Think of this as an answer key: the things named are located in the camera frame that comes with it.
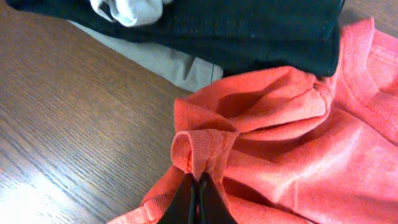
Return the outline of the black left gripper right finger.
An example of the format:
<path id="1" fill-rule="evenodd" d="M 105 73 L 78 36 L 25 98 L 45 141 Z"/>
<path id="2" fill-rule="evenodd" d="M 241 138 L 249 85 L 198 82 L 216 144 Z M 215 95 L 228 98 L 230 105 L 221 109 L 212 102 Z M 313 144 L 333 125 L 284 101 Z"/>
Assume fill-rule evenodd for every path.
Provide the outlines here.
<path id="1" fill-rule="evenodd" d="M 237 224 L 209 173 L 202 173 L 198 193 L 199 224 Z"/>

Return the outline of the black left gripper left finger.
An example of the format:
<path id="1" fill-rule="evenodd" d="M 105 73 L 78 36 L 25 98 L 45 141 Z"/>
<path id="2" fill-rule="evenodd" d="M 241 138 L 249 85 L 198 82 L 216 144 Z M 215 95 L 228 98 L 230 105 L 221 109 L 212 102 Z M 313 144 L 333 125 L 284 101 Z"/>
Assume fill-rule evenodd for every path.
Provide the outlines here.
<path id="1" fill-rule="evenodd" d="M 158 224 L 195 224 L 196 187 L 191 174 L 185 174 L 169 207 Z"/>

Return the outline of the orange soccer t-shirt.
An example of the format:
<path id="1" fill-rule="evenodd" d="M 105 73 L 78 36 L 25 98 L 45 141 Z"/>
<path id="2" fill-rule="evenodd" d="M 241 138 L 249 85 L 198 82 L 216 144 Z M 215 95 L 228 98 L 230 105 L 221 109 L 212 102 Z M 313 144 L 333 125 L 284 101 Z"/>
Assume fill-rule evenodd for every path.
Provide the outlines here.
<path id="1" fill-rule="evenodd" d="M 341 31 L 335 74 L 279 67 L 174 104 L 172 165 L 115 223 L 157 223 L 187 173 L 209 173 L 238 223 L 397 222 L 397 39 Z"/>

